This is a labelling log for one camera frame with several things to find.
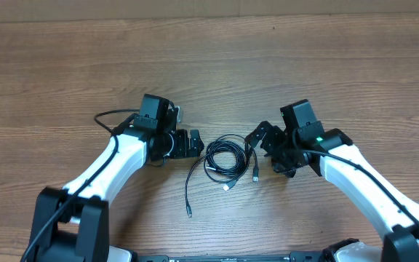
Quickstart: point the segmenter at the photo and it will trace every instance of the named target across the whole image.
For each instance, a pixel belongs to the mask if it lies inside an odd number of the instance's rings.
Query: wood grain
[[[206,144],[263,120],[283,125],[279,108],[308,98],[327,129],[341,128],[419,202],[419,14],[0,24],[0,261],[26,248],[38,193],[105,148],[92,116],[136,108],[144,93],[181,105],[181,127],[200,129]],[[112,244],[168,255],[380,244],[333,185],[306,168],[287,180],[263,157],[260,182],[248,172],[229,192],[197,169],[189,219],[193,161],[127,182],[111,207]]]

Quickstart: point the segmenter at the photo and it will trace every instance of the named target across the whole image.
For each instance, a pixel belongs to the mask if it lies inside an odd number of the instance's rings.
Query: cable
[[[253,167],[253,181],[258,181],[258,158],[256,157],[255,150],[253,149],[253,147],[249,146],[247,142],[245,142],[245,149],[243,149],[237,143],[230,140],[226,140],[226,138],[229,136],[235,136],[244,139],[244,137],[242,137],[241,135],[235,134],[227,134],[220,136],[218,139],[216,139],[208,145],[206,154],[202,156],[200,159],[198,159],[188,172],[187,180],[185,181],[185,205],[187,208],[187,214],[189,218],[192,217],[192,211],[190,208],[190,204],[188,203],[188,181],[190,180],[190,176],[192,175],[193,170],[195,170],[195,167],[199,163],[203,162],[203,169],[204,172],[207,174],[208,178],[216,183],[224,183],[225,185],[223,188],[225,191],[227,191],[234,187],[237,181],[240,179],[240,177],[243,176],[245,172],[248,170],[248,167],[250,165],[250,157],[253,155],[253,159],[255,160],[255,167]],[[233,167],[224,168],[216,164],[216,161],[214,160],[214,155],[223,152],[231,152],[234,154],[234,156],[236,157],[236,164]],[[226,176],[228,179],[218,180],[212,177],[208,173],[207,169],[216,172],[219,175]]]
[[[300,151],[300,152],[305,153],[305,154],[316,154],[318,156],[328,156],[328,157],[331,157],[333,159],[336,159],[336,160],[339,160],[341,162],[344,162],[344,163],[346,163],[346,164],[354,167],[357,170],[362,171],[419,228],[419,220],[415,216],[413,216],[412,213],[410,213],[410,211],[408,211],[408,209],[404,205],[400,204],[400,202],[394,197],[394,195],[392,195],[392,193],[389,192],[389,190],[374,175],[372,175],[368,170],[364,169],[361,165],[355,164],[352,161],[347,160],[347,159],[344,159],[344,158],[342,158],[340,156],[336,156],[336,155],[333,155],[333,154],[324,153],[324,152],[320,152],[320,151],[303,150],[303,149],[300,149],[300,150],[295,150],[295,149],[290,150],[290,149],[287,149],[287,151],[292,151],[292,152],[298,152],[298,151]]]
[[[111,155],[108,157],[108,159],[101,165],[100,168],[98,168],[98,170],[96,170],[96,172],[85,181],[85,183],[79,188],[77,189],[72,195],[68,196],[68,198],[66,199],[66,201],[59,206],[59,208],[56,210],[56,212],[51,216],[51,218],[49,218],[49,220],[44,224],[44,226],[41,228],[40,232],[33,238],[33,241],[29,244],[29,246],[27,247],[27,249],[25,250],[25,252],[22,255],[22,258],[20,259],[20,262],[25,262],[27,260],[28,254],[30,254],[30,252],[32,251],[32,249],[35,248],[36,244],[40,241],[41,236],[43,235],[43,233],[54,223],[57,222],[57,220],[61,217],[61,215],[63,215],[63,213],[67,210],[67,208],[69,207],[69,205],[77,198],[77,196],[86,188],[88,187],[88,185],[108,166],[108,164],[113,160],[114,156],[116,155],[118,149],[119,149],[119,140],[117,139],[116,135],[113,135],[113,130],[110,129],[108,126],[106,126],[105,124],[103,124],[102,122],[100,122],[100,120],[98,120],[97,118],[100,116],[105,116],[108,114],[114,114],[114,113],[122,113],[122,112],[138,112],[138,109],[119,109],[119,110],[112,110],[112,111],[107,111],[107,112],[103,112],[103,113],[99,113],[95,116],[94,120],[97,124],[99,124],[101,127],[103,127],[104,129],[106,129],[108,132],[110,132],[112,134],[112,137],[114,138],[114,149],[113,152],[111,153]],[[124,120],[122,123],[125,123],[126,121],[128,121],[130,119],[129,122],[131,122],[133,120],[133,118],[135,117],[135,114],[131,114],[129,117],[127,117],[126,120]]]

